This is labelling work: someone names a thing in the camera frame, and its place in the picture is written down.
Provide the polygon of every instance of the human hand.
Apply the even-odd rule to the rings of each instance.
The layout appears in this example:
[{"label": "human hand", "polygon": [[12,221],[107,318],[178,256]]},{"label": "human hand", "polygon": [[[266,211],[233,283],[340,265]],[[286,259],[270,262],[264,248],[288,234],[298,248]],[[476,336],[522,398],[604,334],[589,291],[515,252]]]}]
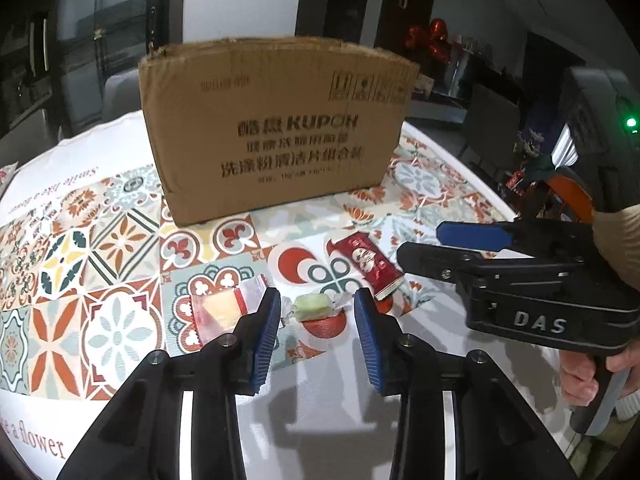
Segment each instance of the human hand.
[{"label": "human hand", "polygon": [[[616,373],[631,368],[620,397],[640,388],[640,341],[635,341],[618,355],[607,357],[607,370]],[[574,406],[587,406],[598,393],[594,379],[596,365],[587,354],[560,351],[560,384],[562,397]]]}]

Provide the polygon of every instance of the tablecloth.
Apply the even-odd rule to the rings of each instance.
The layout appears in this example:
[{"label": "tablecloth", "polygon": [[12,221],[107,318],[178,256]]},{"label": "tablecloth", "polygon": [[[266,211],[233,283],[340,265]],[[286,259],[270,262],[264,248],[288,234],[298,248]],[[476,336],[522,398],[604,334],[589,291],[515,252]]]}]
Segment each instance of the tablecloth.
[{"label": "tablecloth", "polygon": [[[207,295],[259,273],[292,299],[353,292],[367,283],[332,245],[336,229],[367,232],[395,261],[405,241],[436,244],[443,220],[503,219],[513,212],[484,183],[405,123],[380,186],[179,228],[142,114],[94,128],[23,168],[0,203],[0,425],[36,472],[54,478],[58,455],[68,456],[141,358],[200,348],[192,306]],[[408,275],[383,308],[438,350],[487,349],[569,446],[552,352],[470,332],[452,286],[425,278]],[[316,456],[330,442],[334,454],[352,448],[355,462],[334,460],[349,478],[388,476],[398,405],[372,395],[357,343],[349,311],[282,320],[270,381],[255,399],[239,398],[248,472],[273,463],[269,478],[334,478]],[[77,431],[62,430],[61,410],[75,410]],[[54,457],[37,436],[56,431],[52,442],[66,447]],[[447,441],[451,452],[450,430]]]}]

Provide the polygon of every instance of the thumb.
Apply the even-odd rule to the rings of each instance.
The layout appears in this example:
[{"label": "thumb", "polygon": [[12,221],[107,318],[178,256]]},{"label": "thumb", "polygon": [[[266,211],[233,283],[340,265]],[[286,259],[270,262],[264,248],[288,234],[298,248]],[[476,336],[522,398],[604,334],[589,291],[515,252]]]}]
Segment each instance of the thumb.
[{"label": "thumb", "polygon": [[640,364],[640,341],[634,341],[625,350],[618,354],[607,357],[607,370],[619,372]]}]

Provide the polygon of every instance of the red snack package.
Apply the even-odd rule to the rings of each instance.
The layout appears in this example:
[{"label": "red snack package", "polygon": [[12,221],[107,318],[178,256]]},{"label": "red snack package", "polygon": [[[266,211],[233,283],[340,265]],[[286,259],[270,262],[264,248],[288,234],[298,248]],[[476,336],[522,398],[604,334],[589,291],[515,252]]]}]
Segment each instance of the red snack package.
[{"label": "red snack package", "polygon": [[342,240],[332,241],[335,248],[361,270],[373,286],[373,295],[377,300],[386,298],[402,283],[404,274],[396,269],[366,233],[357,232]]}]

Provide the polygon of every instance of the beige sleeve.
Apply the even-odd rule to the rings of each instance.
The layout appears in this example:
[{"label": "beige sleeve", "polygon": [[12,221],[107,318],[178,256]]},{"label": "beige sleeve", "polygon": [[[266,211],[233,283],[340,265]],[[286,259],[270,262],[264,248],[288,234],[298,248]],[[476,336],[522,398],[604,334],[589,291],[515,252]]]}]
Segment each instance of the beige sleeve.
[{"label": "beige sleeve", "polygon": [[640,204],[617,213],[593,212],[593,241],[609,265],[640,290]]}]

